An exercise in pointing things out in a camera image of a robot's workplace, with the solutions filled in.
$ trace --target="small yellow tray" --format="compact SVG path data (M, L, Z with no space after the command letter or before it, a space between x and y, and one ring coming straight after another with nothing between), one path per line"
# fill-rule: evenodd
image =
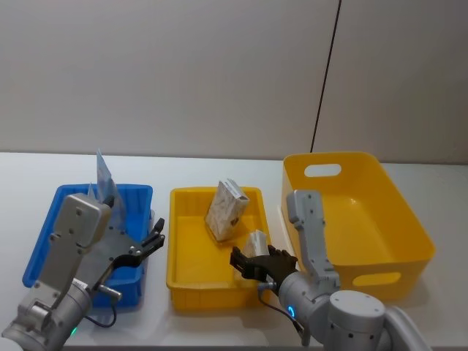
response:
M233 246L243 249L248 235L256 229L262 230L270 243L262 194L257 188L242 188L250 203L235 227L233 238L218 243L205 223L216 189L215 186L180 188L170 194L166 284L173 307L179 311L260 305L257 283L234 279L229 261Z

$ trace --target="bin handle cutout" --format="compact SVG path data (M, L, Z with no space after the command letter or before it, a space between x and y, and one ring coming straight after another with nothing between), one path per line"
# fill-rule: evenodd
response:
M340 174L341 166L333 163L327 165L309 165L304 170L304 175L306 177L315 178L315 177L334 177Z
M400 280L401 273L374 273L357 276L352 280L355 287L368 287L369 285L389 285L395 284Z

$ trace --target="white table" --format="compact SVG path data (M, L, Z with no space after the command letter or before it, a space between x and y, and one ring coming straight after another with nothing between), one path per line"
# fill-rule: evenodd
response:
M273 244L288 248L279 204L282 162L106 156L118 183L149 184L152 208L168 219L169 193L176 187L215 186L220 178L262 190ZM26 288L21 282L55 190L62 184L96 180L95 156L0 153L0 327L15 316ZM468 350L468 167L385 165L437 247L413 293L399 306L436 350ZM167 234L168 223L164 233ZM165 285L167 246L148 262L143 305L121 312L111 329L83 321L67 342L74 350L114 346L271 345L298 346L291 323L268 309L176 314Z

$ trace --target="gray robot arm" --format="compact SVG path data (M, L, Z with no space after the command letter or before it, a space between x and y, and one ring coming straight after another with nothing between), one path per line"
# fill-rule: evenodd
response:
M294 191L287 197L289 220L298 230L307 273L297 271L297 259L269 246L269 256L247 258L234 248L230 263L259 290L270 289L302 327L302 344L313 337L325 351L429 351L418 328L396 307L385 308L361 292L339 290L339 275L328 261L318 192Z
M112 198L104 203L83 194L65 198L41 274L3 338L25 351L57 351L88 314L98 291L115 302L120 300L121 293L106 287L105 281L115 269L138 267L163 246L164 220L157 222L147 239L136 243L125 232L108 226L112 205ZM3 350L16 350L12 345L0 341Z

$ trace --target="black line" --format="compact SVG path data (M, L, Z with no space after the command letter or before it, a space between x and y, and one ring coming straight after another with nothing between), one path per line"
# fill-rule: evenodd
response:
M323 77L322 93L320 94L319 108L317 110L317 117L315 119L314 136L312 136L312 145L310 145L310 152L314 148L315 135L317 134L317 127L319 125L320 110L322 109L323 93L325 92L325 84L327 82L328 68L330 66L331 52L333 51L333 43L335 42L336 27L338 25L339 11L341 9L341 0L338 1L338 9L336 10L335 26L333 27L333 34L331 36L330 51L328 51L327 67L325 68L325 77Z

